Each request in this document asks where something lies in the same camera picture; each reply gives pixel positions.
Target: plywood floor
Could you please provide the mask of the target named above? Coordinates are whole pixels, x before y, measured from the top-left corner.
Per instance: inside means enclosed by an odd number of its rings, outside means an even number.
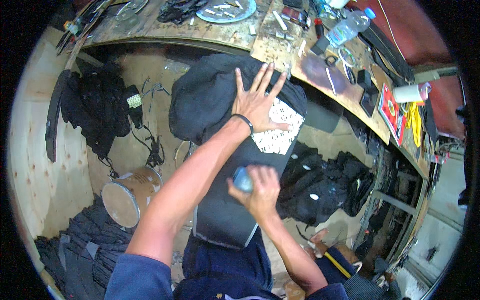
[[[132,54],[122,55],[117,61],[123,66],[123,79],[125,84],[135,84],[138,90],[141,90],[144,80],[150,77],[150,82],[161,82],[162,85],[171,91],[172,84],[183,73],[165,70],[164,66],[171,62],[162,55],[162,50],[157,47],[139,48]],[[161,135],[160,141],[165,149],[165,163],[157,168],[164,181],[168,180],[175,170],[173,163],[173,152],[179,145],[180,140],[175,138],[168,129],[168,109],[171,98],[166,93],[155,92],[153,101],[150,95],[144,96],[144,123],[152,130],[153,135],[157,133]],[[145,130],[137,131],[134,129],[135,135],[138,137],[147,137]],[[359,158],[365,165],[372,166],[372,157],[365,155],[365,148],[355,137],[353,130],[346,119],[341,119],[337,128],[332,134],[319,131],[315,128],[304,126],[300,132],[299,141],[306,143],[310,147],[319,149],[319,154],[323,155],[325,160],[336,158],[339,151],[349,151]],[[102,165],[91,152],[88,147],[88,165],[90,177],[92,180],[93,191],[100,194],[104,183],[109,181],[109,168]],[[109,157],[113,161],[115,170],[120,174],[135,169],[145,164],[148,157],[148,151],[145,146],[141,145],[134,139],[132,133],[126,137],[116,138]],[[325,237],[327,245],[332,245],[337,241],[345,242],[351,246],[352,239],[360,229],[360,218],[363,215],[365,207],[360,211],[357,217],[349,217],[342,210],[336,211],[325,223],[320,224],[317,228],[309,228],[306,236],[310,236],[317,230],[324,227],[329,228],[329,234]],[[300,228],[305,225],[292,219],[286,219],[285,225],[292,236],[298,243],[307,245],[298,235],[295,225],[299,224]],[[192,218],[188,218],[182,229],[175,238],[174,251],[179,251],[183,255],[183,250],[190,234]],[[285,266],[269,238],[264,235],[264,243],[267,253],[271,260],[272,274],[275,278],[275,286],[273,292],[277,295],[284,294],[282,288],[283,283],[289,279]],[[183,279],[181,263],[172,266],[172,281],[178,283]]]

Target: red notebook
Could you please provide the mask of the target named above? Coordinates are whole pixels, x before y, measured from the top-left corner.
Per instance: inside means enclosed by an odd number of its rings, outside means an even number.
[[[392,91],[384,84],[382,94],[378,103],[378,111],[387,123],[388,129],[393,135],[398,146],[402,144],[403,130],[407,123],[407,118],[393,97]]]

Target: plywood wall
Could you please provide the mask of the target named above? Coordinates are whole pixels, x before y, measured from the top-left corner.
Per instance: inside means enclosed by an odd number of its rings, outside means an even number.
[[[60,116],[57,161],[47,158],[45,122],[50,98],[68,56],[56,56],[62,32],[47,28],[34,48],[12,107],[8,144],[11,188],[26,226],[35,239],[53,237],[69,218],[92,204],[87,149],[81,129]]]

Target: cardboard drum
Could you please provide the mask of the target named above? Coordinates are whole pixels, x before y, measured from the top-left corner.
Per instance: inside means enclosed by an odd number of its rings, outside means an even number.
[[[106,183],[102,190],[103,204],[115,222],[130,228],[138,224],[162,186],[157,171],[149,166],[140,167]]]

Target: wooden workbench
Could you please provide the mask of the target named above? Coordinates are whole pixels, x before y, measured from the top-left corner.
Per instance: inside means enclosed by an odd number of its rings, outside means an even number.
[[[186,20],[181,25],[173,23],[160,23],[156,20],[158,11],[164,1],[150,1],[139,13],[139,22],[127,32],[116,32],[117,25],[113,16],[106,16],[100,24],[89,34],[84,48],[100,45],[132,42],[157,42],[166,44],[188,45],[198,48],[206,48],[223,53],[246,55],[267,62],[275,62],[279,71],[288,70],[291,75],[316,87],[319,91],[328,95],[343,107],[348,109],[368,127],[370,127],[386,144],[390,142],[390,132],[384,120],[376,109],[369,118],[360,106],[363,89],[358,85],[351,85],[344,75],[342,63],[337,68],[331,68],[330,73],[336,88],[333,93],[331,85],[326,77],[324,60],[315,56],[310,47],[316,41],[315,29],[302,30],[296,24],[285,21],[288,29],[282,31],[275,20],[272,11],[281,14],[283,4],[281,0],[256,0],[257,10],[247,19],[230,24],[214,24],[206,22],[197,16],[194,17],[193,25]],[[253,25],[257,35],[250,35],[249,26]],[[279,39],[275,33],[283,32],[294,37],[293,41]],[[306,41],[304,55],[298,55],[302,41]],[[345,44],[356,59],[354,73],[366,69],[370,74],[380,73],[381,78],[373,82],[381,89],[383,82],[389,82],[389,78],[381,69],[373,72],[372,56],[370,49],[357,37]],[[334,54],[333,49],[327,49],[328,55]],[[406,129],[404,142],[400,151],[412,163],[423,178],[429,174],[429,163],[423,160],[423,153],[416,159],[417,147],[413,143],[411,129]]]

